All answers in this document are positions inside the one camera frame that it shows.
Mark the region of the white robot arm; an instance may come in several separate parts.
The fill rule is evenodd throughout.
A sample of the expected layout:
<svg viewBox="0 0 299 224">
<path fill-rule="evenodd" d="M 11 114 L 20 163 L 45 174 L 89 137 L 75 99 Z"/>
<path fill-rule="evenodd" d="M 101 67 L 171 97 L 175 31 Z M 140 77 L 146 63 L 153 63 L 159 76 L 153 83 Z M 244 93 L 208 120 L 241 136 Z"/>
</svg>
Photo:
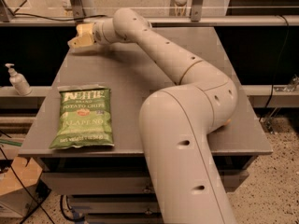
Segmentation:
<svg viewBox="0 0 299 224">
<path fill-rule="evenodd" d="M 164 224 L 237 224 L 207 136 L 237 105 L 234 82 L 214 65 L 157 34 L 130 8 L 77 27 L 70 48 L 136 43 L 171 79 L 143 103 L 139 129 Z"/>
</svg>

